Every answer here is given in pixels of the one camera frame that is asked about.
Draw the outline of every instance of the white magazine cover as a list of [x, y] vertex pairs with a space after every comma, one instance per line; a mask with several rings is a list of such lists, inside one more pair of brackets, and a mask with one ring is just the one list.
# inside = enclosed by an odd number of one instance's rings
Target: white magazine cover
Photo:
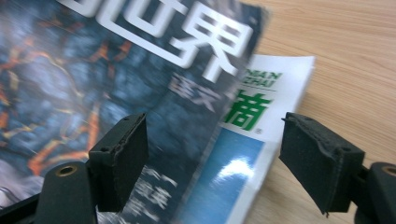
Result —
[[297, 110], [315, 57], [254, 55], [179, 223], [242, 223]]

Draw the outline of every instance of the blue image on cover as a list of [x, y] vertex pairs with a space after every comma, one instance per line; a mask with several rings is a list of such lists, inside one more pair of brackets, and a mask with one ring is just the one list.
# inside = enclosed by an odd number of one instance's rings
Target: blue image on cover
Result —
[[222, 129], [179, 215], [180, 223], [225, 223], [263, 146], [262, 141]]

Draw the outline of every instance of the magazine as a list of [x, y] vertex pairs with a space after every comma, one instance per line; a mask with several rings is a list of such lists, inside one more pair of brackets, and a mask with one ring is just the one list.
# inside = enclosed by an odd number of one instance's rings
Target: magazine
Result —
[[255, 55], [177, 223], [242, 223], [296, 111], [314, 57]]
[[174, 221], [268, 16], [234, 0], [2, 1], [1, 208], [37, 194], [51, 168], [87, 160], [121, 118], [147, 113], [149, 160], [114, 216]]

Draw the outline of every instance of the wooden surface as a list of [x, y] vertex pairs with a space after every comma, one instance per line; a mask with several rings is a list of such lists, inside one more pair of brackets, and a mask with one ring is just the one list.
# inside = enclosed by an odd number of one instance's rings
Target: wooden surface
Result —
[[[273, 11], [257, 53], [317, 56], [299, 113], [365, 150], [364, 165], [396, 163], [396, 2], [244, 2]], [[355, 210], [326, 218], [276, 160], [246, 223], [353, 223]]]

